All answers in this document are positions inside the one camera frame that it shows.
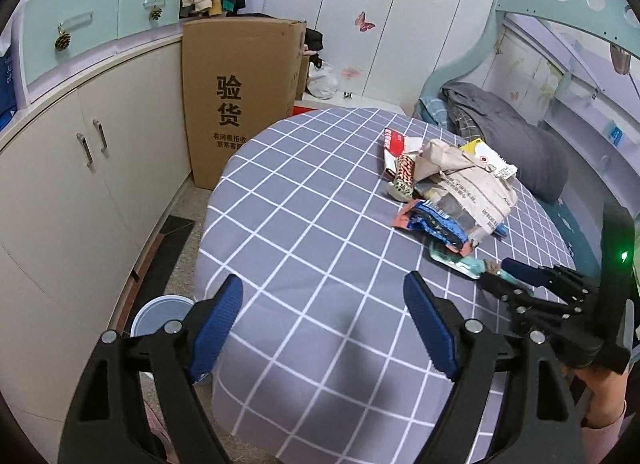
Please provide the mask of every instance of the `human hand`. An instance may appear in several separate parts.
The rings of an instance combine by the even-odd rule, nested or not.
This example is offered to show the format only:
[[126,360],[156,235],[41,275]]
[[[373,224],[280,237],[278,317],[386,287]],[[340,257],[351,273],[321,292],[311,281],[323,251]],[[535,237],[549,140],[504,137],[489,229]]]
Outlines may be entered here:
[[625,412],[625,394],[628,372],[616,374],[608,368],[591,365],[576,370],[575,375],[593,392],[587,413],[590,428],[606,428]]

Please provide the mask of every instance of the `drawer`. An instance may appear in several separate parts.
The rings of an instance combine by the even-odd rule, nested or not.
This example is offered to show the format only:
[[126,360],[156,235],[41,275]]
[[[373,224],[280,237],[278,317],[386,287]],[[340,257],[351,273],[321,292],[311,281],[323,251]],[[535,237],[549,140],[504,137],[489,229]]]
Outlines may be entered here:
[[[71,35],[55,48],[58,26]],[[29,84],[38,76],[91,48],[118,38],[118,0],[30,0],[24,5],[21,50]]]
[[[154,6],[162,10],[158,20],[150,16]],[[180,18],[180,0],[120,0],[118,36],[128,37],[141,31],[175,24]]]

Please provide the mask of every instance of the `bed frame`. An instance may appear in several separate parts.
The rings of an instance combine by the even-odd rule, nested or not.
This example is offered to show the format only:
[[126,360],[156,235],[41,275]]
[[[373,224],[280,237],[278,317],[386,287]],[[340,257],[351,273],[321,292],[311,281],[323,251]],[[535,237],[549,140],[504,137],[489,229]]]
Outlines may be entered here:
[[[524,15],[540,21],[564,24],[615,44],[640,58],[640,27],[637,21],[634,21],[632,8],[626,0],[604,0],[605,5],[601,10],[593,10],[590,1],[494,0],[484,32],[475,46],[451,64],[436,69],[425,82],[418,103],[418,107],[422,107],[422,119],[437,122],[435,116],[429,114],[427,105],[434,98],[440,97],[440,90],[445,83],[473,71],[492,53],[506,14]],[[593,72],[578,56],[576,58],[593,80],[597,94],[600,87]],[[565,78],[559,90],[566,87],[565,84],[570,81],[570,77]]]

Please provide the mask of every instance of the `gray blanket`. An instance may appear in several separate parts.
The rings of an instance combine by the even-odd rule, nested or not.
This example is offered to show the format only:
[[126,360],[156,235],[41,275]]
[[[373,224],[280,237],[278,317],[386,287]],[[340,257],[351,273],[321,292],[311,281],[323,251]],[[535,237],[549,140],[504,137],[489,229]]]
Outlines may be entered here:
[[484,142],[507,163],[518,167],[517,178],[533,195],[547,202],[558,200],[569,177],[569,166],[555,137],[530,125],[506,101],[472,83],[449,82],[442,92],[450,110],[457,108],[464,113],[449,113],[456,133],[469,140],[478,137],[477,130],[464,119],[470,118]]

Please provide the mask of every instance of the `screw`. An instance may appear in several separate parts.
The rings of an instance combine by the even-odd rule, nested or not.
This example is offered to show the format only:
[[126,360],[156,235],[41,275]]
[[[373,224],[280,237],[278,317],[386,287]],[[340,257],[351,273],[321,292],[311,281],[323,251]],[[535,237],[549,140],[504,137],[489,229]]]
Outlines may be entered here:
[[164,324],[164,331],[167,334],[177,334],[182,329],[182,323],[177,319],[172,319]]
[[114,330],[108,330],[102,333],[102,336],[100,336],[100,340],[102,341],[102,343],[107,343],[107,345],[109,343],[113,343],[114,341],[116,341],[116,339],[118,339],[118,333]]
[[532,330],[529,333],[529,338],[536,345],[542,345],[546,341],[546,336],[539,330]]
[[477,319],[468,319],[465,322],[465,329],[474,334],[478,334],[482,332],[482,322],[479,322]]

